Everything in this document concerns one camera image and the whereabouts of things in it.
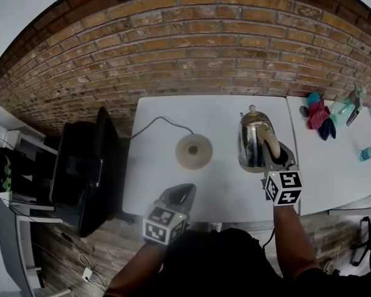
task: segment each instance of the pink cloth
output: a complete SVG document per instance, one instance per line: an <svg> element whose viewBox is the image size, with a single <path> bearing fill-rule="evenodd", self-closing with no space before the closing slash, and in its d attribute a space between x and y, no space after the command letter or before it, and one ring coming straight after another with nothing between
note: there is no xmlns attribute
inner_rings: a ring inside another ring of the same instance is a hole
<svg viewBox="0 0 371 297"><path fill-rule="evenodd" d="M324 101L314 102L309 106L308 128L317 130L324 120L330 117L328 107L324 107Z"/></svg>

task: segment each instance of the black shirt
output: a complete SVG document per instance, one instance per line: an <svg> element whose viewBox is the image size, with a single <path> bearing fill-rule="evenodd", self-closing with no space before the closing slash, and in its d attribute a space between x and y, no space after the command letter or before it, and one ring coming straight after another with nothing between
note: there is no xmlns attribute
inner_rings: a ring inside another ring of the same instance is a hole
<svg viewBox="0 0 371 297"><path fill-rule="evenodd" d="M247 232L186 231L168 247L162 271L137 296L371 296L371 273L327 275L320 269L292 283L276 274Z"/></svg>

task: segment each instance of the brick wall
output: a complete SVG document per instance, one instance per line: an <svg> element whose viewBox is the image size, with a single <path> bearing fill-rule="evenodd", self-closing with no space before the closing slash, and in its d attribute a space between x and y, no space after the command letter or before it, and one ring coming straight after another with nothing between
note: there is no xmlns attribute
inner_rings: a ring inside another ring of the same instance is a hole
<svg viewBox="0 0 371 297"><path fill-rule="evenodd" d="M358 0L60 0L0 59L0 105L58 133L100 106L128 134L140 97L334 100L371 107L371 10Z"/></svg>

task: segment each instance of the teal toy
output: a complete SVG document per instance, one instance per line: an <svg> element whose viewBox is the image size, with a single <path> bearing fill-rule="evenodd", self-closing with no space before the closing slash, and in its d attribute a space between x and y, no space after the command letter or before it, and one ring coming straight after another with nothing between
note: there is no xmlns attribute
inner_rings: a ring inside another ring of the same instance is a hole
<svg viewBox="0 0 371 297"><path fill-rule="evenodd" d="M319 102L320 101L320 96L317 92L312 92L309 96L308 96L308 99L307 99L307 103L308 103L308 108L310 107L310 105L312 103L315 103L315 102Z"/></svg>

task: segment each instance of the kettle handle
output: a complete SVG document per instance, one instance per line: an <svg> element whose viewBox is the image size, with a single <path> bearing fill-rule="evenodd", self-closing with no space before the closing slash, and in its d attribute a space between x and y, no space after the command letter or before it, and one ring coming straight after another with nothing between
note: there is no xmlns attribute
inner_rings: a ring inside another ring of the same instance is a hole
<svg viewBox="0 0 371 297"><path fill-rule="evenodd" d="M266 125L266 124L261 124L257 128L257 134L258 138L261 141L261 144L264 143L264 141L267 142L269 145L272 155L275 159L280 157L280 145L279 141L276 138L275 133Z"/></svg>

